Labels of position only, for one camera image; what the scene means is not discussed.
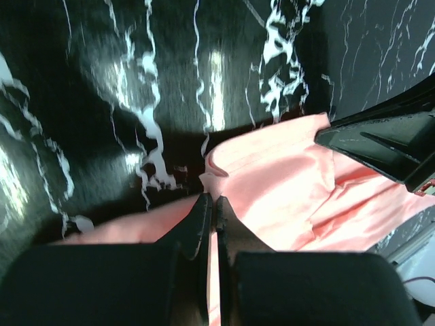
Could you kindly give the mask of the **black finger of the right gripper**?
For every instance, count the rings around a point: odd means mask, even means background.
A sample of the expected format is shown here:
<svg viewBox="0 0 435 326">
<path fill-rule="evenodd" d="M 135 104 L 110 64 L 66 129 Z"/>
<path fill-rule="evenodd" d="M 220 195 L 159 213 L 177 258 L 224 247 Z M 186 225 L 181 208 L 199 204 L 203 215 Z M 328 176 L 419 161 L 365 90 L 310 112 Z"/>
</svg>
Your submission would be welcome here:
<svg viewBox="0 0 435 326">
<path fill-rule="evenodd" d="M 434 80 L 332 122 L 317 132 L 315 143 L 405 185 L 410 193 L 434 195 Z"/>
</svg>

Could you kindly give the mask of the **pink t-shirt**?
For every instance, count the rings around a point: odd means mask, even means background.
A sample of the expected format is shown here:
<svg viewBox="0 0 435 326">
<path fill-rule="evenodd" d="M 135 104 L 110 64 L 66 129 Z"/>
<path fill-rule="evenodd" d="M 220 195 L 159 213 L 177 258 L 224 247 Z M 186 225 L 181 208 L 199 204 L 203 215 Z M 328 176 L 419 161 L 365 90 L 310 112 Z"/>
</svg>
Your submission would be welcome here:
<svg viewBox="0 0 435 326">
<path fill-rule="evenodd" d="M 278 251 L 365 251 L 434 205 L 315 144 L 327 127 L 307 115 L 229 139 L 205 158 L 203 189 Z"/>
</svg>

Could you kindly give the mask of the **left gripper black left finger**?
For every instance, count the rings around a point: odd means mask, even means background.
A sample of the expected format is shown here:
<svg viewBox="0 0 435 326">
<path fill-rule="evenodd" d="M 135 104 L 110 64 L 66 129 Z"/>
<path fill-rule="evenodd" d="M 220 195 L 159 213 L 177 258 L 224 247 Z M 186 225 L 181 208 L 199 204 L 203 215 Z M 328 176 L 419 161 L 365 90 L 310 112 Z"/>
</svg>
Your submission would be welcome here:
<svg viewBox="0 0 435 326">
<path fill-rule="evenodd" d="M 1 283 L 2 325 L 208 325 L 213 201 L 152 244 L 32 248 Z"/>
</svg>

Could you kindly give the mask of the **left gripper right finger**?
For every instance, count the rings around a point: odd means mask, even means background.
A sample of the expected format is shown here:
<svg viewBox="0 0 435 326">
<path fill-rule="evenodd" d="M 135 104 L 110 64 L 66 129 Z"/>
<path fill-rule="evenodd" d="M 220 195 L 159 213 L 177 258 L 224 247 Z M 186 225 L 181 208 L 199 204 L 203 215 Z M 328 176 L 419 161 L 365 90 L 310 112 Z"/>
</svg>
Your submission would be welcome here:
<svg viewBox="0 0 435 326">
<path fill-rule="evenodd" d="M 216 202 L 223 325 L 420 325 L 394 267 L 372 253 L 274 251 Z"/>
</svg>

